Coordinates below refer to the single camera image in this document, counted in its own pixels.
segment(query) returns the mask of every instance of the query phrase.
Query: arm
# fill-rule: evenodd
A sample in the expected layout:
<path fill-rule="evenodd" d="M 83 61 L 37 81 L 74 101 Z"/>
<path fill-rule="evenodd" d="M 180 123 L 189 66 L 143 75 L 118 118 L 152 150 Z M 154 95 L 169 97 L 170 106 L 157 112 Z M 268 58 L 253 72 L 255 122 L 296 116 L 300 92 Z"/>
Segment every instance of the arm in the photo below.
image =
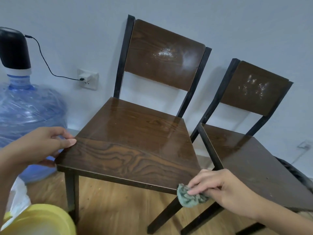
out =
<path fill-rule="evenodd" d="M 0 227 L 17 176 L 31 164 L 54 167 L 54 162 L 46 157 L 57 157 L 59 149 L 75 143 L 76 139 L 62 127 L 41 127 L 0 150 Z"/>
<path fill-rule="evenodd" d="M 313 222 L 250 190 L 229 170 L 201 170 L 188 194 L 204 193 L 225 209 L 251 218 L 281 235 L 313 234 Z"/>

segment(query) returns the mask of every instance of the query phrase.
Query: blue water jug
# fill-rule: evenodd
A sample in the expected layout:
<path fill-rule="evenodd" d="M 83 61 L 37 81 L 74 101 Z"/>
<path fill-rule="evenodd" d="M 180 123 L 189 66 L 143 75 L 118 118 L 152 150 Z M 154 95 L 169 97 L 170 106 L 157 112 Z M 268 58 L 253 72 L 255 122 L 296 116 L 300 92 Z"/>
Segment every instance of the blue water jug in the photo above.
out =
<path fill-rule="evenodd" d="M 0 147 L 42 126 L 67 128 L 66 104 L 62 96 L 46 86 L 30 83 L 29 76 L 8 75 L 0 84 Z M 21 174 L 25 183 L 39 181 L 56 168 L 30 165 Z"/>

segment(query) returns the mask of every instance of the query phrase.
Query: white plastic bag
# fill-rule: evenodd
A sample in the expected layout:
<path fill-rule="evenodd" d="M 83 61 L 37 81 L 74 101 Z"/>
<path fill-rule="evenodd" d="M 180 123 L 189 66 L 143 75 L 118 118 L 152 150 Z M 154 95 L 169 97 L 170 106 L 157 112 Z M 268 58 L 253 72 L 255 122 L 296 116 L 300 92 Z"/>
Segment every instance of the white plastic bag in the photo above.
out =
<path fill-rule="evenodd" d="M 1 230 L 9 226 L 13 220 L 19 216 L 28 206 L 30 206 L 30 199 L 27 195 L 27 188 L 25 183 L 18 177 L 16 178 L 9 195 L 6 213 L 10 212 L 10 219 L 2 225 Z"/>

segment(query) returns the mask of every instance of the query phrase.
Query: yellow bucket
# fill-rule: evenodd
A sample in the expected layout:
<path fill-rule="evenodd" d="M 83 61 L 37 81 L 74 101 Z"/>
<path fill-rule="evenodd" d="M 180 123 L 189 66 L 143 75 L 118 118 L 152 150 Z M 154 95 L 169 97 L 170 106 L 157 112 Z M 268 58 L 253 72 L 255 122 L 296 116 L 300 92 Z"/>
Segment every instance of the yellow bucket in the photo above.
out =
<path fill-rule="evenodd" d="M 73 220 L 63 209 L 35 204 L 25 209 L 1 235 L 76 235 Z"/>

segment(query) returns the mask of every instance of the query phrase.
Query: chair leg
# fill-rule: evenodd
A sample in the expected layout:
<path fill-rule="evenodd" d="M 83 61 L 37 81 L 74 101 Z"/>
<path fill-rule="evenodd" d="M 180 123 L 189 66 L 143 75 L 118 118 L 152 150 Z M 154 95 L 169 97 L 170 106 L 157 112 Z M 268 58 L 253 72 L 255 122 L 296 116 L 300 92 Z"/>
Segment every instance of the chair leg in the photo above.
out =
<path fill-rule="evenodd" d="M 223 210 L 224 208 L 221 205 L 219 205 L 217 202 L 214 202 L 209 208 L 203 211 L 202 214 L 200 214 L 191 223 L 184 227 L 180 231 L 180 234 L 187 235 L 196 231 L 198 228 L 200 228 L 207 221 L 215 217 L 217 214 L 221 213 Z"/>
<path fill-rule="evenodd" d="M 260 223 L 254 223 L 250 225 L 249 227 L 244 228 L 243 230 L 236 233 L 236 235 L 249 235 L 252 233 L 255 233 L 257 231 L 260 231 L 265 228 L 265 225 Z"/>
<path fill-rule="evenodd" d="M 65 172 L 65 187 L 68 214 L 76 224 L 79 219 L 79 176 L 74 172 Z"/>
<path fill-rule="evenodd" d="M 176 197 L 160 214 L 156 219 L 150 223 L 147 229 L 148 234 L 154 234 L 167 220 L 169 220 L 174 214 L 176 214 L 182 205 L 179 203 Z"/>

